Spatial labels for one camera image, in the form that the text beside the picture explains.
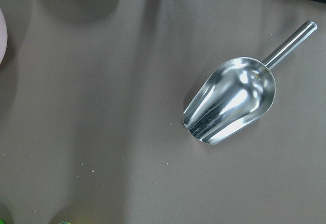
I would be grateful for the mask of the pink bowl of ice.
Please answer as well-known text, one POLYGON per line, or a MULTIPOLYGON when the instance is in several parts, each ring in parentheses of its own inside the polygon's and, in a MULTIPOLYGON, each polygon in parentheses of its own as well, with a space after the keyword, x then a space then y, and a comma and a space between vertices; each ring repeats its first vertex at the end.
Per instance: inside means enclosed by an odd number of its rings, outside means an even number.
POLYGON ((8 33, 7 25, 2 10, 0 10, 0 63, 2 62, 7 49, 8 33))

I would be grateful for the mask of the silver metal ice scoop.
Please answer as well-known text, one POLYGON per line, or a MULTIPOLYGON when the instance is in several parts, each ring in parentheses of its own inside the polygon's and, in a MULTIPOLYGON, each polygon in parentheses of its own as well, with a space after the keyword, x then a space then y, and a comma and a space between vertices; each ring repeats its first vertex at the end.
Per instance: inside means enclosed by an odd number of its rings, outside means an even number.
POLYGON ((183 112, 183 124, 197 140, 216 145, 265 115, 274 103, 271 72, 318 26, 306 21, 269 56, 230 59, 219 65, 183 112))

